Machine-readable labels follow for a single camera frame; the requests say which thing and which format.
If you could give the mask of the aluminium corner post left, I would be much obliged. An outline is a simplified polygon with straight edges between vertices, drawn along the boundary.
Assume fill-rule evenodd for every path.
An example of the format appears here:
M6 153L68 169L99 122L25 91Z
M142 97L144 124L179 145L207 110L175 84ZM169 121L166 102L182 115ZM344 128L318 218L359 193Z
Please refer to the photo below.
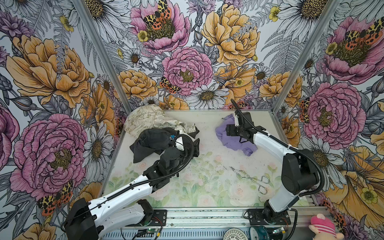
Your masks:
M113 63L109 58L108 52L103 43L103 39L98 33L98 27L94 24L90 11L85 3L85 1L74 1L74 6L80 15L80 19L82 20L84 27L87 30L89 39L93 42L100 59L106 69L107 74L109 75L118 95L121 100L121 103L129 115L132 112L132 106L129 102L129 99L122 87L120 80L118 79L118 74L115 71Z

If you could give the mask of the teal tape roll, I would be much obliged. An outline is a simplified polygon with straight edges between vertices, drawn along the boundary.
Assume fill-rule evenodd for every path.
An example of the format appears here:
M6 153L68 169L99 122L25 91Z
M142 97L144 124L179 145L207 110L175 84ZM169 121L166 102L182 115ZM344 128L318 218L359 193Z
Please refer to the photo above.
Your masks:
M270 240L267 228L264 226L252 226L250 227L250 239L251 240Z

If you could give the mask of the aluminium corner post right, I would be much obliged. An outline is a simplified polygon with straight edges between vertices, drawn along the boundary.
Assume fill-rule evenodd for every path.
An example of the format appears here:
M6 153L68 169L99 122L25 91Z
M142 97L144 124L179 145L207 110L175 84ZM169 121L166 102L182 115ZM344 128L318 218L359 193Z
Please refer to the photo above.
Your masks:
M336 9L339 4L340 1L328 1L325 5L324 11L320 15L319 21L316 23L313 33L309 34L308 40L303 50L301 51L299 58L296 61L285 86L282 88L281 93L274 102L274 105L271 110L273 114L278 111L280 105L285 101L286 97L288 96L288 93L290 92L290 89L296 82L300 71L303 65L305 64L305 61L310 55L310 50L312 50L312 48L314 48L316 43L319 41L322 33L324 32L324 29L329 25L329 22L334 13L336 12Z

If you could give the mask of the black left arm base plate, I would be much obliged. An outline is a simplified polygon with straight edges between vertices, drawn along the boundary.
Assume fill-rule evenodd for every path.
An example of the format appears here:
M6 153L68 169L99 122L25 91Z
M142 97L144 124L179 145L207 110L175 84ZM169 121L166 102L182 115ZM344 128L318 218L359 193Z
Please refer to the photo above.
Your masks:
M167 210L153 210L145 213L143 219L139 222L141 226L164 227L167 223Z

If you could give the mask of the cream cloth with green print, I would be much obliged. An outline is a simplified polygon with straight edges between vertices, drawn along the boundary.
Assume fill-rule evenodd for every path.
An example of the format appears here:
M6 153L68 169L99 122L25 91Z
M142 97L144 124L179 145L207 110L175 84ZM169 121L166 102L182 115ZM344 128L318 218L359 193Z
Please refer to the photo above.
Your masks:
M133 137L138 137L144 130L152 128L171 128L180 131L180 133L188 134L193 138L199 133L195 124L189 124L169 117L157 105L138 107L128 115L124 123L125 132Z

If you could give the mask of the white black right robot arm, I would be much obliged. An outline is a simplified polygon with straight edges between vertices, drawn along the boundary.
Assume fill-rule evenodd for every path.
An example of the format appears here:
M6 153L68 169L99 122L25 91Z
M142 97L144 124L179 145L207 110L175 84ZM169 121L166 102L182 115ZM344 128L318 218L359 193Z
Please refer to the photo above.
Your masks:
M316 194L323 189L324 172L313 152L299 150L271 135L265 128L255 126L249 112L242 112L235 100L231 100L231 103L236 109L235 123L227 125L227 135L240 137L241 143L249 142L263 148L282 163L282 186L265 202L263 209L263 219L267 223L274 223L284 217L301 197Z

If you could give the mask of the aluminium corner post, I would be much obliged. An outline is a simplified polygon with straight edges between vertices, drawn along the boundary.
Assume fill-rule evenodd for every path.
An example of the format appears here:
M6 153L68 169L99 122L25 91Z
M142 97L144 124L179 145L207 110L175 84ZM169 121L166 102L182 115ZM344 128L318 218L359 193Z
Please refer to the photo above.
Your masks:
M122 87L120 80L118 79L118 74L115 71L113 63L109 58L108 52L103 43L103 39L98 33L98 27L94 24L90 11L85 3L85 1L74 1L74 6L80 15L80 19L82 20L84 27L87 30L89 39L93 42L100 59L106 69L107 74L109 75L118 95L121 100L121 103L129 115L132 112L132 106L129 102L129 99Z
M336 12L336 9L339 4L340 1L328 1L325 5L324 11L320 15L319 21L316 23L313 33L309 34L308 40L303 50L301 51L299 58L296 61L285 86L282 88L281 93L274 102L274 105L271 110L273 114L278 111L280 105L285 101L286 97L288 96L288 93L290 92L290 89L296 82L300 71L303 65L305 64L305 61L310 55L310 50L312 50L312 48L314 48L316 43L319 41L322 33L324 32L324 29L329 25L329 22L334 13Z

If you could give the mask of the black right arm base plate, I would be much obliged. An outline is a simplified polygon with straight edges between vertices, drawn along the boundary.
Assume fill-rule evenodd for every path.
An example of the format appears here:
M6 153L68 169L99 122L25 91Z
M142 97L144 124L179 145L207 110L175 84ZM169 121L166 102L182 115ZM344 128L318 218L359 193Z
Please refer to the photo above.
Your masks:
M287 211L275 213L267 209L248 209L243 218L248 220L251 226L289 226L292 223Z

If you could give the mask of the purple cloth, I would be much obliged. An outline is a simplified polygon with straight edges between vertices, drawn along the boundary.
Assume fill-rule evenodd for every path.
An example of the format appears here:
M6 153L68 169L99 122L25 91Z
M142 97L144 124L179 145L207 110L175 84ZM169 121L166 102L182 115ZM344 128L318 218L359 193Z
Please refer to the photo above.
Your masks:
M251 156L258 150L257 146L250 142L241 143L240 137L238 136L227 136L227 125L235 123L234 116L232 114L222 118L222 120L223 122L216 128L216 136L222 142L223 146L234 151L242 151L247 157Z

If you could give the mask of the aluminium front rail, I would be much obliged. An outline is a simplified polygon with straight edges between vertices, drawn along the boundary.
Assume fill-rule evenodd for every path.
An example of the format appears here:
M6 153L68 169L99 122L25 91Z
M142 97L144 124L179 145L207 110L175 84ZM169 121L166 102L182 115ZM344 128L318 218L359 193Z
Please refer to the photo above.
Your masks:
M168 208L167 223L164 227L141 226L140 224L124 224L102 234L103 240L154 240L160 234L160 240L220 240L225 232L232 228L242 230L250 235L248 220L243 218L248 209L263 209L262 207L237 208ZM288 211L291 224L267 225L268 229L296 225L295 235L307 231L310 218L318 212L317 207L294 207Z

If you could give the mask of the dark grey cloth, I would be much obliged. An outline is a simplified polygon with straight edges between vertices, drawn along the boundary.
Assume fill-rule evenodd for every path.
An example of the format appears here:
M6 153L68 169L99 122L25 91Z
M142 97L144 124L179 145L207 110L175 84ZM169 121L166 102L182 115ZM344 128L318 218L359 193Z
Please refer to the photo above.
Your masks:
M134 154L133 163L137 164L155 153L161 156L161 161L166 164L182 165L184 162L181 162L181 152L172 146L171 135L186 137L188 134L180 133L180 131L171 128L152 128L141 132L139 137L130 146L130 150Z

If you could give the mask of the pink plush toy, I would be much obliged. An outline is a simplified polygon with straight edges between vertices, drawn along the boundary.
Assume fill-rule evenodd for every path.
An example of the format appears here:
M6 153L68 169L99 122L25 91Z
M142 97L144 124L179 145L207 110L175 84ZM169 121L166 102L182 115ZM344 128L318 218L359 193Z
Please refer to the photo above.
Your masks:
M315 234L313 240L344 240L342 233L337 233L334 223L323 214L311 217L309 229Z

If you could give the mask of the white round fan grille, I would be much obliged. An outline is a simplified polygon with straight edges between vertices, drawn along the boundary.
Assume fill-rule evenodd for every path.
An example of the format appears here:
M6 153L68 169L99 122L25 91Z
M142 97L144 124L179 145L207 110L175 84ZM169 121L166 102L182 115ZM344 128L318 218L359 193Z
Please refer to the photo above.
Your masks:
M248 240L248 237L242 230L232 228L225 232L223 240Z

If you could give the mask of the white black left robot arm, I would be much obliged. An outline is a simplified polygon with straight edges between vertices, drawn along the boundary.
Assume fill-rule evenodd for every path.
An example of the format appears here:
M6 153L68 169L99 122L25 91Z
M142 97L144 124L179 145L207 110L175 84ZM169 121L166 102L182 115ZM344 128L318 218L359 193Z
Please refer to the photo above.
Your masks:
M116 229L148 224L154 210L145 197L179 176L199 154L200 139L186 134L174 137L160 160L131 183L97 199L75 201L61 230L69 240L100 240Z

